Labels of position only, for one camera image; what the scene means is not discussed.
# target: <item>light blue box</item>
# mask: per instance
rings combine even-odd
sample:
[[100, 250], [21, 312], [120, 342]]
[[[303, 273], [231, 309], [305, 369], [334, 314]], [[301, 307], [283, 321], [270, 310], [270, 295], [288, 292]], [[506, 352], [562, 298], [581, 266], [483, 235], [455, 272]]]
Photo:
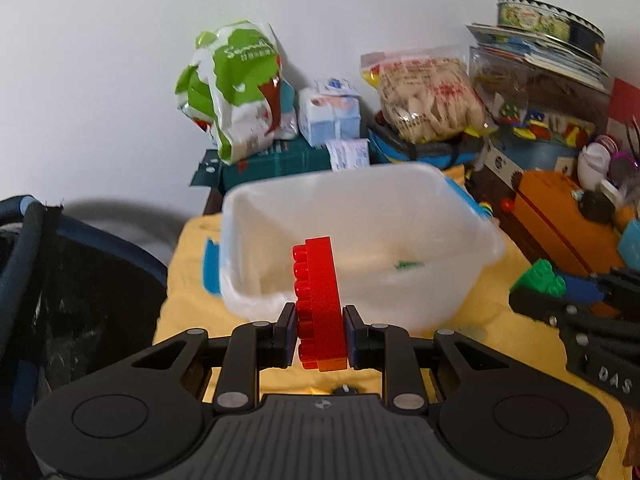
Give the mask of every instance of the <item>light blue box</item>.
[[316, 89], [300, 92], [298, 126], [313, 147], [331, 139], [360, 137], [360, 104], [353, 96], [326, 96]]
[[627, 267], [640, 270], [640, 221], [632, 220], [618, 244], [618, 253]]

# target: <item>white wall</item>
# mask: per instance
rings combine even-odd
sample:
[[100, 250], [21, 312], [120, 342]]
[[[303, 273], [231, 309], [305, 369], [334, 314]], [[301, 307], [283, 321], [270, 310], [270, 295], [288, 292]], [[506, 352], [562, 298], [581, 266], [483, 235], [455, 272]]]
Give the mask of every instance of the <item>white wall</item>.
[[[640, 0], [548, 0], [599, 25], [606, 67], [640, 85]], [[496, 0], [0, 0], [0, 196], [30, 192], [202, 210], [187, 184], [208, 142], [174, 106], [194, 37], [268, 21], [292, 83], [359, 81], [360, 54], [469, 43]]]

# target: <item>circular pad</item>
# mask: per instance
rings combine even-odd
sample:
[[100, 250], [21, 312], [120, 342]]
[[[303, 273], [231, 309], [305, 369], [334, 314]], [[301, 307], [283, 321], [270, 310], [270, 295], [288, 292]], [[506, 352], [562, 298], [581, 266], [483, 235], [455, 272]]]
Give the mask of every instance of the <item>circular pad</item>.
[[554, 400], [520, 395], [501, 400], [494, 408], [498, 425], [523, 438], [546, 438], [560, 433], [569, 421], [564, 408]]
[[535, 384], [505, 384], [496, 375], [460, 386], [438, 418], [454, 453], [499, 478], [557, 480], [595, 473], [612, 439], [607, 410], [568, 384], [539, 378]]
[[141, 428], [147, 416], [144, 402], [114, 394], [86, 400], [75, 409], [72, 419], [74, 426], [87, 436], [117, 438]]

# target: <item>green lego brick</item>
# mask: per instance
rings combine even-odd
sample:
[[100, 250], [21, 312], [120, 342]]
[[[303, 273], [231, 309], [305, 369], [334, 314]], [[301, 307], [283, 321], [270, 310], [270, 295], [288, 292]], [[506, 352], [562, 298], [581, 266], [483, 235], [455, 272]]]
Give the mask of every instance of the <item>green lego brick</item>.
[[561, 298], [566, 294], [564, 279], [556, 276], [548, 260], [536, 261], [527, 272], [519, 277], [518, 281], [511, 287], [511, 290], [519, 286], [526, 286], [556, 298]]
[[396, 263], [396, 269], [406, 269], [408, 267], [424, 267], [424, 263], [422, 262], [411, 262], [407, 260], [400, 260]]

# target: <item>dark green box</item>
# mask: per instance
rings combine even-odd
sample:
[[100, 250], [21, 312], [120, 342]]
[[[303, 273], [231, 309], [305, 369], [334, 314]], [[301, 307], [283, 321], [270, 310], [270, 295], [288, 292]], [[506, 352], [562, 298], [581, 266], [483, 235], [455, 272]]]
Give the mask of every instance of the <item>dark green box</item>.
[[245, 182], [330, 169], [326, 148], [312, 148], [304, 137], [296, 137], [276, 140], [268, 150], [231, 166], [220, 161], [217, 150], [207, 150], [191, 185], [213, 187], [225, 194]]

